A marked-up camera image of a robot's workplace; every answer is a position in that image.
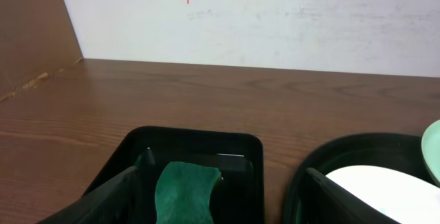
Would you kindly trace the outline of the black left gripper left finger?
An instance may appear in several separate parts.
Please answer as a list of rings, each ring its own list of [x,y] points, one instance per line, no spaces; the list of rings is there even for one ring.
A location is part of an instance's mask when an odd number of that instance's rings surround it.
[[[40,224],[140,223],[141,182],[131,166]]]

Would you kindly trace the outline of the green scouring sponge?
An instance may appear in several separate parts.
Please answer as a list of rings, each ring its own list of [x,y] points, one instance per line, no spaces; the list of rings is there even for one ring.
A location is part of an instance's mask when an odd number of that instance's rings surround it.
[[[218,168],[169,163],[155,187],[157,224],[213,224],[210,196],[222,179]]]

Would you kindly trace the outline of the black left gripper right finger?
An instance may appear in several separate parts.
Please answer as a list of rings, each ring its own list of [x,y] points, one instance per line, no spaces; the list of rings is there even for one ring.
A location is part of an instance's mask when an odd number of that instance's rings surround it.
[[[304,175],[300,196],[308,223],[392,224],[395,221],[373,209],[314,168]]]

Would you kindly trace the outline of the black rectangular tray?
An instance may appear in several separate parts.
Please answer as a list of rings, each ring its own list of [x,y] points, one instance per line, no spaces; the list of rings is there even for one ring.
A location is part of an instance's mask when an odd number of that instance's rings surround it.
[[[250,134],[141,126],[129,132],[93,179],[91,192],[130,166],[140,169],[147,223],[156,222],[155,187],[172,161],[218,168],[210,197],[215,223],[263,223],[263,145]]]

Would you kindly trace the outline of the white plate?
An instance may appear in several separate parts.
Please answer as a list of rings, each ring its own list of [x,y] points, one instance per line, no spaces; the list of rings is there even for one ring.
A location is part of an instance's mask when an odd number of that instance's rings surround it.
[[[326,177],[398,223],[439,224],[439,187],[378,166],[347,166]]]

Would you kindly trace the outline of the brown side panel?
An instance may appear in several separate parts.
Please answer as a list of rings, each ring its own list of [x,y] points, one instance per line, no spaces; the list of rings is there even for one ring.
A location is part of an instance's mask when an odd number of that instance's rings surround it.
[[[83,57],[63,0],[1,0],[1,99]]]

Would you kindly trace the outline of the mint green plate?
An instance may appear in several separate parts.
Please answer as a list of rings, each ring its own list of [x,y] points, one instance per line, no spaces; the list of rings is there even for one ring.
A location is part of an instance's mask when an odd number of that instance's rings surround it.
[[[432,180],[439,186],[439,125],[440,120],[433,122],[423,133],[421,138],[421,151],[427,171]]]

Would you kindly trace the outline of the round black tray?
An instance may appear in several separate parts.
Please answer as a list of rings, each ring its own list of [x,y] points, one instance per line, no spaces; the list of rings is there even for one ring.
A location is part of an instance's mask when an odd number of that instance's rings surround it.
[[[379,166],[400,171],[433,184],[421,151],[421,138],[396,133],[363,133],[330,141],[306,157],[294,173],[283,204],[283,223],[308,223],[300,196],[305,171],[326,174],[347,166]]]

